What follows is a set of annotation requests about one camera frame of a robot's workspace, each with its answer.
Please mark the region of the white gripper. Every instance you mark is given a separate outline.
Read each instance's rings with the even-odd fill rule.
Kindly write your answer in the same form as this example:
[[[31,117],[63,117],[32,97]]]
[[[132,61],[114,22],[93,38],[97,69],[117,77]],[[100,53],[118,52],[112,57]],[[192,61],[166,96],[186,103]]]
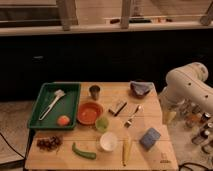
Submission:
[[[176,106],[162,103],[161,108],[162,108],[162,115],[163,115],[163,123],[168,125],[176,116]]]

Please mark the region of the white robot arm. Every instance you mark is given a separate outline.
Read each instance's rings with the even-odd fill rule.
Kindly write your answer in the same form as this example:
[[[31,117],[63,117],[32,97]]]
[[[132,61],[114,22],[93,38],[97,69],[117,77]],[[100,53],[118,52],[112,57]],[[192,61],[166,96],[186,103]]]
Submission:
[[[213,114],[213,88],[205,84],[207,67],[193,62],[170,70],[166,75],[166,86],[158,98],[162,109],[162,122],[169,124],[186,100],[197,104],[204,112]]]

